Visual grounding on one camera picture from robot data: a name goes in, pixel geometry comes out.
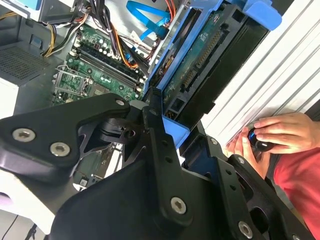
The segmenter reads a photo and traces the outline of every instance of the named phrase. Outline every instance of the ram slot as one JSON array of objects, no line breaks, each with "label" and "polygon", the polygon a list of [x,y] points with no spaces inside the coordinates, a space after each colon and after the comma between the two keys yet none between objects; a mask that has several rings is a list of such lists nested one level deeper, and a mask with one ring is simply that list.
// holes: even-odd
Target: ram slot
[{"label": "ram slot", "polygon": [[116,69],[109,67],[107,64],[105,64],[104,62],[101,62],[100,60],[97,60],[95,58],[93,59],[92,57],[90,57],[90,55],[82,54],[79,57],[79,60],[92,66],[93,68],[100,70],[105,75],[107,75],[113,79],[116,79],[120,83],[122,83],[132,89],[134,89],[136,87],[136,83],[131,80],[128,80],[128,77],[126,75],[120,74]]}]

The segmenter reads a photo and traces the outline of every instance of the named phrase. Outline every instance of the bolt hole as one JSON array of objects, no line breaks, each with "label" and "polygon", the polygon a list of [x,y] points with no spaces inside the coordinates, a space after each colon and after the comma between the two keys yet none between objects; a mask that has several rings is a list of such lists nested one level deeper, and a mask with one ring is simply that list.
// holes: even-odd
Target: bolt hole
[{"label": "bolt hole", "polygon": [[27,131],[19,132],[19,137],[23,138],[23,139],[26,139],[26,138],[30,137],[30,133],[27,132]]},{"label": "bolt hole", "polygon": [[124,134],[125,138],[127,139],[133,138],[135,135],[136,135],[136,132],[133,130],[129,130]]},{"label": "bolt hole", "polygon": [[208,179],[211,179],[211,173],[210,172],[206,172],[203,176],[205,176]]},{"label": "bolt hole", "polygon": [[55,150],[57,150],[58,152],[64,152],[66,149],[65,149],[65,147],[64,146],[56,146],[55,147]]},{"label": "bolt hole", "polygon": [[248,234],[250,231],[249,231],[249,229],[246,227],[246,226],[243,226],[243,231],[246,233],[246,234]]},{"label": "bolt hole", "polygon": [[173,162],[171,157],[166,156],[164,159],[170,164]]}]

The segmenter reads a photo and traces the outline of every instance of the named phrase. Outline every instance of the yellow wire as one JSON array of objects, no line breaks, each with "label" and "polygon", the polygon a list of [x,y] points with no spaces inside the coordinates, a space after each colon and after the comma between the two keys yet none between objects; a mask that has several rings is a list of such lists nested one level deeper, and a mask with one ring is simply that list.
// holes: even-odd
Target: yellow wire
[{"label": "yellow wire", "polygon": [[55,46],[55,34],[54,34],[54,27],[50,24],[50,31],[51,31],[51,41],[50,41],[50,45],[48,48],[47,53],[44,55],[46,58],[49,57],[49,54],[51,54],[52,49],[54,49]]},{"label": "yellow wire", "polygon": [[15,15],[17,15],[15,12],[12,12],[12,11],[11,12],[7,12],[6,14],[0,16],[0,20],[5,19],[7,17],[15,16]]}]

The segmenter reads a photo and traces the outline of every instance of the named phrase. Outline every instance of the screw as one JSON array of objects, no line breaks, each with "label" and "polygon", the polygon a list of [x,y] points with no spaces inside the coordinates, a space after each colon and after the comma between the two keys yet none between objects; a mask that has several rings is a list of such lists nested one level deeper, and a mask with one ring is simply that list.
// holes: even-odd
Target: screw
[{"label": "screw", "polygon": [[243,158],[238,157],[238,160],[239,160],[239,162],[240,162],[241,164],[245,164],[245,160],[244,160]]},{"label": "screw", "polygon": [[254,236],[251,228],[249,227],[249,225],[244,222],[244,221],[240,221],[238,223],[238,227],[240,229],[240,232],[246,236],[247,239],[252,239],[252,237]]},{"label": "screw", "polygon": [[218,145],[217,140],[215,140],[214,138],[211,138],[210,140],[211,140],[211,142],[212,142],[214,145]]},{"label": "screw", "polygon": [[152,108],[149,110],[149,112],[152,113],[153,115],[158,116],[158,113],[156,112],[156,110],[154,110]]},{"label": "screw", "polygon": [[187,211],[185,202],[177,196],[171,198],[171,207],[177,214],[185,214]]},{"label": "screw", "polygon": [[12,136],[15,140],[23,143],[31,142],[36,138],[35,132],[28,128],[18,128],[13,131]]},{"label": "screw", "polygon": [[121,106],[124,106],[124,105],[125,105],[125,103],[124,103],[123,101],[121,101],[121,100],[116,100],[115,102],[116,102],[117,104],[121,105]]},{"label": "screw", "polygon": [[64,142],[55,142],[51,144],[50,151],[56,157],[65,157],[70,153],[70,147]]}]

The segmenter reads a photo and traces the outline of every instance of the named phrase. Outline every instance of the finger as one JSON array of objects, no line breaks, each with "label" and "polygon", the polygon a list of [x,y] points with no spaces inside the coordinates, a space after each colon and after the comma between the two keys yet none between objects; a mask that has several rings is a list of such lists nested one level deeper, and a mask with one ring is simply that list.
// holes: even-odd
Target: finger
[{"label": "finger", "polygon": [[243,148],[243,157],[249,162],[256,162],[254,153],[249,142],[249,139],[246,136],[242,137],[242,148]]},{"label": "finger", "polygon": [[289,134],[299,135],[300,128],[296,124],[279,122],[263,128],[254,130],[254,134]]},{"label": "finger", "polygon": [[291,116],[291,114],[270,116],[261,118],[259,121],[254,123],[256,129],[263,128],[278,123],[295,123],[297,120]]},{"label": "finger", "polygon": [[242,129],[241,133],[238,136],[238,139],[234,146],[234,153],[243,156],[244,150],[243,150],[243,141],[242,138],[246,137],[248,135],[249,130],[245,127]]},{"label": "finger", "polygon": [[297,147],[289,147],[284,145],[275,145],[269,153],[271,154],[294,154],[301,152],[301,150]]},{"label": "finger", "polygon": [[298,147],[303,144],[303,138],[288,134],[258,134],[256,139],[262,142],[269,142],[284,146]]},{"label": "finger", "polygon": [[227,151],[234,154],[235,153],[235,146],[236,146],[236,142],[238,140],[240,133],[238,133],[237,135],[235,135],[235,137],[227,144]]}]

